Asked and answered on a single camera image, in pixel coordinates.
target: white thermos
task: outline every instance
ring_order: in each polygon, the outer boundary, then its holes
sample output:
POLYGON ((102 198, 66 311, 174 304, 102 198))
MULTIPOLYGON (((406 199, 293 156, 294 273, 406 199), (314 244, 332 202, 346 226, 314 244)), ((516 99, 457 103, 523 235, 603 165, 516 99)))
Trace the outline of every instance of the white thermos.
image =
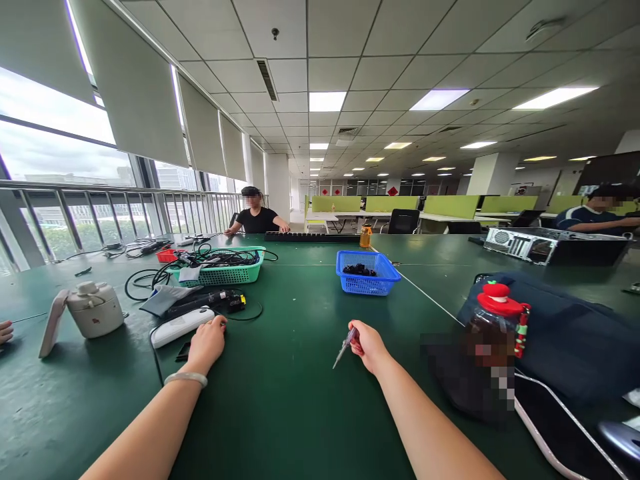
POLYGON ((96 338, 118 328, 125 321, 120 302, 106 282, 79 283, 67 297, 67 306, 84 338, 96 338))

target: bracelet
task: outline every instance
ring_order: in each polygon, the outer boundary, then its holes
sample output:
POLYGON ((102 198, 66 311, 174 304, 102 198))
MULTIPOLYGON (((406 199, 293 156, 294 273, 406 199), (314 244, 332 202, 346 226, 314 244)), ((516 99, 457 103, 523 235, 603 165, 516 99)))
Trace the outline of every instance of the bracelet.
POLYGON ((195 372, 177 372, 172 373, 165 379, 165 385, 174 380, 196 380, 200 382, 201 389, 207 386, 208 380, 204 375, 195 372))

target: blue shirt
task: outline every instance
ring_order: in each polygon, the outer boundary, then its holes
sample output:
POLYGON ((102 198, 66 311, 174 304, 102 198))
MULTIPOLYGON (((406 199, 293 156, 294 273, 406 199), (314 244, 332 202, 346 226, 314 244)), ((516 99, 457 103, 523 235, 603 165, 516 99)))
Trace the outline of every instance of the blue shirt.
MULTIPOLYGON (((564 210, 564 212, 558 213, 558 216, 555 218, 555 227, 558 230, 568 230, 570 227, 574 225, 578 225, 579 223, 602 223, 602 222, 608 222, 608 221, 616 221, 622 218, 624 217, 619 217, 615 213, 598 212, 596 210, 589 208, 586 205, 582 205, 580 207, 573 207, 573 208, 564 210)), ((605 235, 622 235, 624 232, 625 232, 624 228, 615 227, 615 228, 592 231, 589 233, 604 233, 605 235)))

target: green plastic basket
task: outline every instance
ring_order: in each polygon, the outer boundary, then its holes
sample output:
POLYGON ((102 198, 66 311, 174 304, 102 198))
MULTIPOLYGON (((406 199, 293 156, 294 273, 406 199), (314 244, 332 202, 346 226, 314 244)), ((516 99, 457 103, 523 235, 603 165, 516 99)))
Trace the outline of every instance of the green plastic basket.
MULTIPOLYGON (((265 247, 229 247, 224 250, 254 251, 258 250, 260 260, 254 265, 241 265, 238 267, 203 267, 200 269, 198 280, 180 282, 182 287, 195 287, 197 285, 234 285, 237 283, 252 283, 258 280, 260 266, 265 260, 265 247)), ((180 278, 180 267, 171 266, 168 269, 176 279, 180 278)))

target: black t-shirt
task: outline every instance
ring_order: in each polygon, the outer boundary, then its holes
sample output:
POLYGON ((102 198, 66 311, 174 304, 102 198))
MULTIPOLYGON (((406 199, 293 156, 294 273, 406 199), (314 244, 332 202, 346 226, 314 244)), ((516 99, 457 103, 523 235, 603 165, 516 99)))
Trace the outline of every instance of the black t-shirt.
POLYGON ((265 207, 260 208, 260 213, 255 217, 251 214, 251 209, 246 209, 238 214, 236 222, 242 224, 245 228, 245 233, 264 233, 279 229, 273 222, 273 219, 277 216, 276 212, 265 207))

